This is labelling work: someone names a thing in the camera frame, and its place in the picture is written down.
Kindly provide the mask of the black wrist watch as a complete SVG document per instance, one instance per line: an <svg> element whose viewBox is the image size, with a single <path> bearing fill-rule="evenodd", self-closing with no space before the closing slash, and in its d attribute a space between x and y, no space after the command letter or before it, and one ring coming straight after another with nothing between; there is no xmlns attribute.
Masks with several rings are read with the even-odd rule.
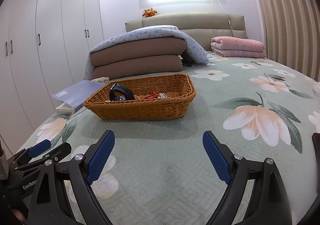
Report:
<svg viewBox="0 0 320 225"><path fill-rule="evenodd" d="M109 97L111 101L129 101L135 100L133 92L126 86L115 83L109 90Z"/></svg>

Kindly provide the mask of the blue covered book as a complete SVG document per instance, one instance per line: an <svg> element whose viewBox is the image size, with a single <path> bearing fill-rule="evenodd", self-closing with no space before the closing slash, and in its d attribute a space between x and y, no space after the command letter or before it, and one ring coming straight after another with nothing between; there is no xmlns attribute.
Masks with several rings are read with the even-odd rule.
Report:
<svg viewBox="0 0 320 225"><path fill-rule="evenodd" d="M83 107L85 100L103 86L105 86L104 83L83 80L53 94L52 98L62 102L55 108L56 111L66 113L78 111Z"/></svg>

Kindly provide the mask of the white cloth by book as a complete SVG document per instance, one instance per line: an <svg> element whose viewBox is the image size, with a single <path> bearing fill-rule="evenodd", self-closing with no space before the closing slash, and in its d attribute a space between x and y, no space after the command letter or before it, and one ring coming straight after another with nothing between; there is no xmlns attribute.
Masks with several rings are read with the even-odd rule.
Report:
<svg viewBox="0 0 320 225"><path fill-rule="evenodd" d="M91 81L95 82L95 83L104 83L104 84L106 84L106 83L110 82L110 79L109 79L109 77L99 77L99 78L93 79Z"/></svg>

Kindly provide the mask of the green floral bedspread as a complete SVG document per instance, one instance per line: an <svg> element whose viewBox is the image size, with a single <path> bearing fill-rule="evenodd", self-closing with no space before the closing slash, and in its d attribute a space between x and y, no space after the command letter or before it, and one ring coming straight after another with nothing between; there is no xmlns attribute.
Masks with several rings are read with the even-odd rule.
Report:
<svg viewBox="0 0 320 225"><path fill-rule="evenodd" d="M103 121L83 108L54 114L24 147L68 142L76 155L110 129L116 144L92 188L112 223L205 224L226 189L202 145L210 130L248 160L275 160L297 224L317 195L315 81L271 60L214 54L184 73L197 95L182 118Z"/></svg>

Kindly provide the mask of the brown wicker basket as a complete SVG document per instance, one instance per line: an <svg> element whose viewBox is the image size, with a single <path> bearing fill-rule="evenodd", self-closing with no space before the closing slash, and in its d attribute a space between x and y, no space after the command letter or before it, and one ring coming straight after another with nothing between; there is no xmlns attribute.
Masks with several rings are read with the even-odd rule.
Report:
<svg viewBox="0 0 320 225"><path fill-rule="evenodd" d="M111 101L109 90L119 83L130 89L135 100ZM186 74L171 74L112 81L84 102L102 120L165 120L185 115L196 96Z"/></svg>

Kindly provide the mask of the white wardrobe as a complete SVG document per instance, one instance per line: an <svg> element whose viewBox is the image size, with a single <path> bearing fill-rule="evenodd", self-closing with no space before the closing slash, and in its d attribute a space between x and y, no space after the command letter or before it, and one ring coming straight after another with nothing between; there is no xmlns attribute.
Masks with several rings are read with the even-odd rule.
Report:
<svg viewBox="0 0 320 225"><path fill-rule="evenodd" d="M103 40L99 0L1 0L1 140L15 153L85 74Z"/></svg>

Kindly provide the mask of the folded brown blue quilt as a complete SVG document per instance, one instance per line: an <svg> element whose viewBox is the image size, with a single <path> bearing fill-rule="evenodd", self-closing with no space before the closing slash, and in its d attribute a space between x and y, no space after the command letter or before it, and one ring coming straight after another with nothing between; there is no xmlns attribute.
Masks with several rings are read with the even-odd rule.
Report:
<svg viewBox="0 0 320 225"><path fill-rule="evenodd" d="M174 25L142 27L109 38L93 47L87 58L84 79L91 80L99 66L124 60L186 53L197 64L208 64L207 51Z"/></svg>

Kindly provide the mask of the folded pink blanket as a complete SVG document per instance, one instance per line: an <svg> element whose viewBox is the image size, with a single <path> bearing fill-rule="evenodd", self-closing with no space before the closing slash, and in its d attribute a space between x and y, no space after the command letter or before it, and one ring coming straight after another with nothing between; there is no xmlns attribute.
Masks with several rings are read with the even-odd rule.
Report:
<svg viewBox="0 0 320 225"><path fill-rule="evenodd" d="M213 53L222 57L265 58L265 45L262 42L231 36L219 36L211 39Z"/></svg>

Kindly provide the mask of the orange plush toy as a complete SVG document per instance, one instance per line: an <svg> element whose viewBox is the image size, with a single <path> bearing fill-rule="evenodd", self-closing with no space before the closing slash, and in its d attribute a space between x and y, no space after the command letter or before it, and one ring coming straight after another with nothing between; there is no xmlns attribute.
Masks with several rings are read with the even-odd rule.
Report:
<svg viewBox="0 0 320 225"><path fill-rule="evenodd" d="M148 18L148 17L155 16L155 14L157 14L157 11L155 8L148 8L148 9L144 9L142 16Z"/></svg>

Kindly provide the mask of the beige padded headboard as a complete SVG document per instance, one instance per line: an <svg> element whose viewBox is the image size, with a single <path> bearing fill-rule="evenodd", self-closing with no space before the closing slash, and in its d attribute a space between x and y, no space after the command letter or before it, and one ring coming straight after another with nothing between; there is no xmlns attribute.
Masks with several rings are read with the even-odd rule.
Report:
<svg viewBox="0 0 320 225"><path fill-rule="evenodd" d="M247 38L245 18L242 15L217 12L181 12L156 15L125 23L127 32L154 25L174 25L199 43L206 51L211 39L219 36Z"/></svg>

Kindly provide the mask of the beige curtain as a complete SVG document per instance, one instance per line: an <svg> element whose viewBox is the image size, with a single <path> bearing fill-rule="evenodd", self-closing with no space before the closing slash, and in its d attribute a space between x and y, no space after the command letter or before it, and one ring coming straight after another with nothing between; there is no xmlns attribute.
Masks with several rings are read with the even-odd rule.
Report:
<svg viewBox="0 0 320 225"><path fill-rule="evenodd" d="M258 0L267 56L319 81L316 0Z"/></svg>

